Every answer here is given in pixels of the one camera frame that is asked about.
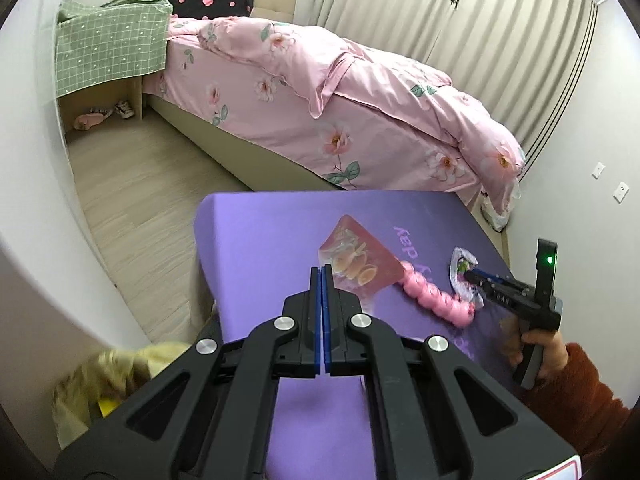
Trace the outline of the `right hand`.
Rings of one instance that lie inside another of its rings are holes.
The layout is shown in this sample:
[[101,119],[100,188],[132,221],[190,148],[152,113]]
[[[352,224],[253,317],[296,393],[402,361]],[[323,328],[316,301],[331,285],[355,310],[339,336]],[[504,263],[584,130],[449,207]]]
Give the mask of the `right hand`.
[[570,355],[558,330],[523,330],[523,326],[515,316],[500,323],[506,336],[502,354],[514,370],[519,365],[525,366],[525,383],[527,388],[532,388],[537,382],[558,376],[567,366]]

